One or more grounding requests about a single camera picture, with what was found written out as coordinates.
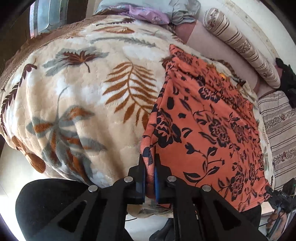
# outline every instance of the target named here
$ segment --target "pillow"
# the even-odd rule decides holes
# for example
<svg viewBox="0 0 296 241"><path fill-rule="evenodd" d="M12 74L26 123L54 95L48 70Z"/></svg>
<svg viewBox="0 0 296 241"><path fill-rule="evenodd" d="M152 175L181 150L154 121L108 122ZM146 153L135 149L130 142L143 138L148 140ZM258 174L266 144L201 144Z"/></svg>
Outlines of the pillow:
<svg viewBox="0 0 296 241"><path fill-rule="evenodd" d="M236 75L246 80L257 93L258 88L255 87L259 83L259 75L255 69L235 50L209 33L200 21L180 24L174 30L189 47L199 51L203 56L228 62Z"/></svg>
<svg viewBox="0 0 296 241"><path fill-rule="evenodd" d="M272 88L280 87L281 81L275 67L229 21L224 13L216 8L211 8L206 12L203 24L212 34L244 57L269 86Z"/></svg>

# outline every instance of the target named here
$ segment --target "black flower pattern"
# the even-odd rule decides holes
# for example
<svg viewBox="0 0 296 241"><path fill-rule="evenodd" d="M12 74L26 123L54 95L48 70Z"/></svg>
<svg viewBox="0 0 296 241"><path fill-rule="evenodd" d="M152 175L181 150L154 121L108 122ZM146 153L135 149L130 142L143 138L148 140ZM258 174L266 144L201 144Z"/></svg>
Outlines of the black flower pattern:
<svg viewBox="0 0 296 241"><path fill-rule="evenodd" d="M236 101L237 101L236 102L237 107L244 105L244 100L240 96L237 96Z"/></svg>
<svg viewBox="0 0 296 241"><path fill-rule="evenodd" d="M259 164L259 170L263 171L264 170L264 159L263 159L262 154L260 154L260 158L258 159L258 164Z"/></svg>
<svg viewBox="0 0 296 241"><path fill-rule="evenodd" d="M178 57L180 60L184 61L186 64L192 65L192 57L187 57L184 53L180 51L175 52L174 55Z"/></svg>
<svg viewBox="0 0 296 241"><path fill-rule="evenodd" d="M216 86L222 90L226 90L226 88L224 87L224 84L222 82L221 78L214 78L214 82L216 83Z"/></svg>
<svg viewBox="0 0 296 241"><path fill-rule="evenodd" d="M221 125L221 122L213 118L212 124L209 125L211 135L217 138L220 147L226 147L230 143L226 128Z"/></svg>
<svg viewBox="0 0 296 241"><path fill-rule="evenodd" d="M162 108L157 112L157 127L153 134L158 138L158 145L165 148L174 141L182 143L181 130L173 123L171 115Z"/></svg>
<svg viewBox="0 0 296 241"><path fill-rule="evenodd" d="M251 186L254 185L254 182L257 179L255 165L253 163L250 163L250 170L249 170L249 180L251 181Z"/></svg>
<svg viewBox="0 0 296 241"><path fill-rule="evenodd" d="M239 143L243 143L245 141L245 136L244 136L244 127L239 126L236 122L233 122L230 124L231 128L233 129L235 136L237 138L237 141Z"/></svg>
<svg viewBox="0 0 296 241"><path fill-rule="evenodd" d="M211 101L215 103L218 103L218 101L220 100L220 97L217 94L215 94L206 87L200 88L198 93L200 94L200 97L202 97L205 100L211 99Z"/></svg>
<svg viewBox="0 0 296 241"><path fill-rule="evenodd" d="M236 200L237 196L242 193L244 187L244 174L242 172L237 172L234 177L230 180L229 189L231 191L231 200Z"/></svg>
<svg viewBox="0 0 296 241"><path fill-rule="evenodd" d="M202 77L201 75L197 76L197 77L193 77L193 79L195 79L195 81L198 83L198 85L200 87L205 86L205 78Z"/></svg>

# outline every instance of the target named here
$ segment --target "black cable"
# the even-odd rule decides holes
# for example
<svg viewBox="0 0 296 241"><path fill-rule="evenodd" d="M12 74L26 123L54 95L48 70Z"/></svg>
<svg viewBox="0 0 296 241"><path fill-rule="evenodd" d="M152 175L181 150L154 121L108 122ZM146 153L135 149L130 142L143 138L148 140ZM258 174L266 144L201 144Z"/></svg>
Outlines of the black cable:
<svg viewBox="0 0 296 241"><path fill-rule="evenodd" d="M268 224L268 223L262 224L262 225L260 225L259 227L262 227L262 226L264 226L264 225L266 225L266 224Z"/></svg>
<svg viewBox="0 0 296 241"><path fill-rule="evenodd" d="M137 218L133 218L133 219L126 220L126 222L128 222L128 221L132 221L132 220L135 220L135 219L137 219Z"/></svg>

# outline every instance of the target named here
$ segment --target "cream blanket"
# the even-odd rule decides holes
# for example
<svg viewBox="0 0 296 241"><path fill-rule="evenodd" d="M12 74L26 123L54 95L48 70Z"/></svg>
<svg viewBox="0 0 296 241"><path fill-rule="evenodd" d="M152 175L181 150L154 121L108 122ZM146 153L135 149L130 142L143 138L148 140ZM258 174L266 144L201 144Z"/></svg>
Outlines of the cream blanket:
<svg viewBox="0 0 296 241"><path fill-rule="evenodd" d="M50 177L112 185L137 165L139 144L163 86L161 60L175 44L216 66L160 26L118 15L94 16L25 46L1 76L1 134ZM271 151L254 103L272 183Z"/></svg>

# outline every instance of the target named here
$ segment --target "floor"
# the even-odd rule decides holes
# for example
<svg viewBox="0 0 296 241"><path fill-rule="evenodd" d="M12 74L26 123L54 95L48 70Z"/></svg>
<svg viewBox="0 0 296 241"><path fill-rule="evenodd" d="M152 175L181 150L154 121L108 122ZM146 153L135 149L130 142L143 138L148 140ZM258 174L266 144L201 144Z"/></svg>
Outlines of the floor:
<svg viewBox="0 0 296 241"><path fill-rule="evenodd" d="M100 1L89 0L86 17L92 15ZM207 9L218 7L229 19L236 22L238 28L268 59L274 60L274 57L280 57L296 70L296 46L292 38L276 16L261 2L258 0L199 1L201 3L199 20L202 20ZM5 144L0 157L0 214L19 241L25 239L15 217L15 200L26 183L42 178L44 176L30 166L21 152ZM264 203L263 213L270 211L268 203ZM135 241L148 241L149 236L161 229L166 220L157 216L136 219L126 222L126 229Z"/></svg>

